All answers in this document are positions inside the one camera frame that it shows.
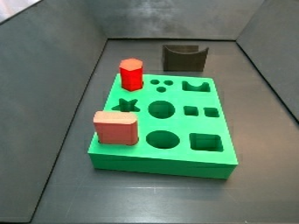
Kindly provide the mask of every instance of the star-shaped hole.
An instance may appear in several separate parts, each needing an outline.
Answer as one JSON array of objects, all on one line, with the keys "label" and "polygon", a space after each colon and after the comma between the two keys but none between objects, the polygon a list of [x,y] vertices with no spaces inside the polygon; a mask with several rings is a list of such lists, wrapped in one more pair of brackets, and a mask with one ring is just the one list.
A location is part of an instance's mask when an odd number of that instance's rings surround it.
[{"label": "star-shaped hole", "polygon": [[141,108],[137,106],[138,100],[127,101],[126,99],[119,99],[119,105],[117,105],[113,110],[119,110],[122,112],[139,112]]}]

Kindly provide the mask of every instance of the gray tabletop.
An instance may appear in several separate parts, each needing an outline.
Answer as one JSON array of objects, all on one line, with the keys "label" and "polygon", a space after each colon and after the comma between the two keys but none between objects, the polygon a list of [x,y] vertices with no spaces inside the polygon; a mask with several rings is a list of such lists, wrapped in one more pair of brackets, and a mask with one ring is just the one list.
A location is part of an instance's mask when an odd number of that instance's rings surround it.
[{"label": "gray tabletop", "polygon": [[[205,72],[165,73],[165,44],[209,46]],[[94,169],[93,117],[133,57],[146,74],[214,78],[240,161],[228,181]],[[298,150],[298,124],[236,42],[110,40],[33,222],[297,222]]]}]

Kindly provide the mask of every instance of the green foam board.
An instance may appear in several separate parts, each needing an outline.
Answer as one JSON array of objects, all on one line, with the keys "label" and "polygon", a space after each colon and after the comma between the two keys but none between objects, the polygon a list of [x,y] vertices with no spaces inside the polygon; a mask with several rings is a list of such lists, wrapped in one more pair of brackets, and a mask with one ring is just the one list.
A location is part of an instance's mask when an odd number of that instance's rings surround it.
[{"label": "green foam board", "polygon": [[103,144],[95,133],[89,148],[95,168],[230,177],[240,161],[212,78],[145,74],[143,88],[130,92],[118,74],[105,110],[137,114],[139,141]]}]

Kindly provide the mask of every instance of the shape sorter hole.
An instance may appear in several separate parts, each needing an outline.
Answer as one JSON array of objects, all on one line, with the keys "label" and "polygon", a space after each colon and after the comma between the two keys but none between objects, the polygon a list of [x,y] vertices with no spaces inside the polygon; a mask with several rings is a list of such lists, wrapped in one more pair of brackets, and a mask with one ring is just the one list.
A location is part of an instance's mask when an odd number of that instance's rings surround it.
[{"label": "shape sorter hole", "polygon": [[170,118],[174,112],[174,105],[169,101],[154,101],[149,106],[149,113],[160,119]]},{"label": "shape sorter hole", "polygon": [[209,82],[204,82],[198,87],[192,85],[189,81],[182,82],[182,90],[185,91],[194,91],[194,92],[210,92],[212,91],[212,85]]},{"label": "shape sorter hole", "polygon": [[192,148],[196,151],[224,151],[221,136],[208,134],[190,134]]},{"label": "shape sorter hole", "polygon": [[139,112],[141,108],[137,106],[138,100],[127,101],[126,99],[119,99],[119,104],[113,108],[113,110],[119,110],[122,112]]},{"label": "shape sorter hole", "polygon": [[172,85],[174,84],[174,82],[173,82],[172,80],[166,80],[166,81],[164,82],[164,84],[168,85],[168,86],[172,86]]},{"label": "shape sorter hole", "polygon": [[172,149],[181,143],[181,138],[170,131],[157,130],[146,136],[146,141],[158,149]]},{"label": "shape sorter hole", "polygon": [[205,115],[209,117],[221,117],[221,113],[217,108],[204,108]]},{"label": "shape sorter hole", "polygon": [[160,87],[160,88],[157,89],[157,91],[158,91],[160,93],[164,93],[164,92],[166,91],[166,87]]},{"label": "shape sorter hole", "polygon": [[160,81],[160,80],[151,80],[151,83],[153,83],[154,85],[157,85],[157,84],[161,83],[161,81]]},{"label": "shape sorter hole", "polygon": [[188,116],[198,116],[200,115],[200,110],[197,107],[185,106],[184,112]]}]

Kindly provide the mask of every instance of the red hexagonal block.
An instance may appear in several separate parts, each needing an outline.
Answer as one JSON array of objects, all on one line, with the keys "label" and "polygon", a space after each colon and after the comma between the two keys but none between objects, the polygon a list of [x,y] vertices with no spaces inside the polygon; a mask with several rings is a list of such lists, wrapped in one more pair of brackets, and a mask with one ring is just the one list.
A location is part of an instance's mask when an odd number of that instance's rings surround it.
[{"label": "red hexagonal block", "polygon": [[125,59],[119,65],[122,77],[122,88],[135,91],[143,88],[143,61],[139,59]]}]

